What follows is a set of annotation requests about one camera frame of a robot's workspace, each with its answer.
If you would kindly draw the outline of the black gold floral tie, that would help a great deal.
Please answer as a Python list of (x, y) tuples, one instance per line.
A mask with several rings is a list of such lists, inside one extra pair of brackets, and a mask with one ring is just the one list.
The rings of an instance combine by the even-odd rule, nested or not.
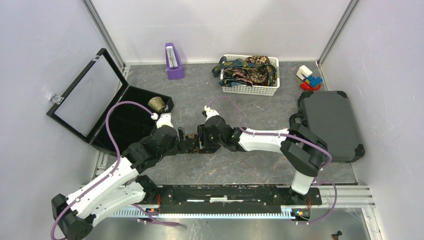
[(188, 154), (214, 154), (221, 147), (203, 134), (189, 134), (185, 136), (185, 140)]

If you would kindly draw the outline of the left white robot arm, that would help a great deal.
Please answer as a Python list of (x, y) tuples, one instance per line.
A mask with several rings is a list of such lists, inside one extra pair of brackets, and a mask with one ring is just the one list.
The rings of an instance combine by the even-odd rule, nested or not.
[(51, 200), (55, 239), (59, 228), (66, 240), (82, 240), (93, 228), (116, 211), (140, 202), (153, 203), (157, 185), (143, 172), (166, 156), (178, 153), (178, 132), (170, 125), (158, 127), (149, 136), (134, 142), (105, 172), (79, 190)]

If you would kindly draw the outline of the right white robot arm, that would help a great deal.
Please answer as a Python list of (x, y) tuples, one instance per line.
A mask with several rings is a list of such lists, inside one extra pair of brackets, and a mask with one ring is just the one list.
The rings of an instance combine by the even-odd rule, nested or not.
[(204, 124), (207, 150), (224, 147), (231, 152), (265, 151), (281, 153), (295, 169), (289, 199), (302, 204), (319, 171), (331, 162), (327, 143), (300, 123), (289, 128), (266, 131), (231, 127), (221, 116), (208, 117)]

